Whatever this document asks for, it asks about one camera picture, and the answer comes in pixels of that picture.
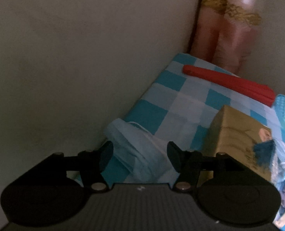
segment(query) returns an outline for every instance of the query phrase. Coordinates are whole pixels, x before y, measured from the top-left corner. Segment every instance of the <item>face mask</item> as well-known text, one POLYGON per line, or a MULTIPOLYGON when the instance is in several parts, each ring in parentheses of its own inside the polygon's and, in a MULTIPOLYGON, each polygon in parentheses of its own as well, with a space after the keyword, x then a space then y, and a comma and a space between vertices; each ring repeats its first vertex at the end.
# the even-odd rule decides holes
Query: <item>face mask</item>
POLYGON ((104 131, 114 144, 114 156, 128 169, 135 183, 155 183, 171 169, 167 143, 135 122, 116 119, 104 131))
POLYGON ((273 181, 275 184, 285 180, 285 143, 276 138, 273 139, 276 145, 276 153, 274 155, 274 160, 272 166, 274 166, 275 173, 273 175, 273 181))

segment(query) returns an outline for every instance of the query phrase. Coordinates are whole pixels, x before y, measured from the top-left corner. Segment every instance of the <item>brown box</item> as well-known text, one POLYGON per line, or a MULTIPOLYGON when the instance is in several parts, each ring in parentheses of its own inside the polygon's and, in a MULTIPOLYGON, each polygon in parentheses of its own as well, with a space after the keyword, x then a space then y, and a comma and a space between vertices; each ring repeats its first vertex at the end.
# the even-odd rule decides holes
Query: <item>brown box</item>
POLYGON ((215 156, 218 152, 225 152, 270 181, 270 170, 257 165, 253 152, 255 144, 270 139, 271 130, 269 128, 254 118, 225 105, 210 125, 202 154, 215 156))

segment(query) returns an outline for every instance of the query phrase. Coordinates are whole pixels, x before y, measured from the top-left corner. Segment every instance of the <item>blue checkered bedsheet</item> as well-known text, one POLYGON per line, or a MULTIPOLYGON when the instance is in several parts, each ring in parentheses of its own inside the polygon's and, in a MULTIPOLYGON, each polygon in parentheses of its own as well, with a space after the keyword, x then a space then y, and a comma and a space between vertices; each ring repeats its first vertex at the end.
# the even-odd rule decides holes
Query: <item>blue checkered bedsheet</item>
MULTIPOLYGON (((231 74, 188 54, 178 54, 124 120, 137 122, 156 137, 174 141, 184 150, 200 150, 214 116, 226 104, 268 126, 274 138, 285 142, 285 131, 274 109, 228 88, 183 74, 185 64, 231 74)), ((113 157, 102 175, 111 185, 124 182, 129 172, 113 157)))

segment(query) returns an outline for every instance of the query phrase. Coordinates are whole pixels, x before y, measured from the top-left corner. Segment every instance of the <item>blue fabric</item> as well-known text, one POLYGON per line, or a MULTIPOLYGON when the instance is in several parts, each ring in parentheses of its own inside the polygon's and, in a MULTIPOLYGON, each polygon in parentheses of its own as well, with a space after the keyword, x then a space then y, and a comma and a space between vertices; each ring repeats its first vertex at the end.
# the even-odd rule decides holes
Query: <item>blue fabric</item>
POLYGON ((209 88, 197 81, 187 81, 182 86, 180 92, 201 102, 205 102, 209 93, 209 88))
POLYGON ((196 57, 188 55, 188 54, 177 54, 173 61, 176 61, 178 63, 181 63, 183 65, 193 65, 196 61, 196 57))
POLYGON ((242 102, 237 102, 235 100, 231 100, 230 106, 241 111, 242 113, 245 113, 248 116, 251 115, 251 110, 248 107, 244 106, 242 104, 242 102))
POLYGON ((140 100, 125 117, 126 122, 137 122, 153 135, 158 130, 167 110, 145 100, 140 100))
POLYGON ((208 129, 202 126, 198 126, 190 149, 200 151, 202 149, 204 139, 207 135, 208 129))
POLYGON ((172 72, 164 70, 155 80, 155 83, 159 83, 165 87, 171 88, 176 91, 180 91, 185 80, 186 79, 184 77, 175 75, 172 72))
POLYGON ((220 110, 224 105, 230 105, 230 98, 210 89, 206 99, 206 105, 220 110))
POLYGON ((251 117, 262 123, 263 125, 267 125, 267 119, 255 111, 251 110, 251 117))

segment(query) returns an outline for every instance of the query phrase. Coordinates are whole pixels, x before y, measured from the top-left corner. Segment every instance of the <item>curtain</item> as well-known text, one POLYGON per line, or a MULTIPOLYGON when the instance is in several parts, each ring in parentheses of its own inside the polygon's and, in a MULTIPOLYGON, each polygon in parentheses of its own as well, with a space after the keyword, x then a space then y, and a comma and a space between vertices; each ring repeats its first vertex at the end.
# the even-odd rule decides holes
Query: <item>curtain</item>
POLYGON ((237 74, 260 32, 264 0, 202 0, 190 54, 237 74))

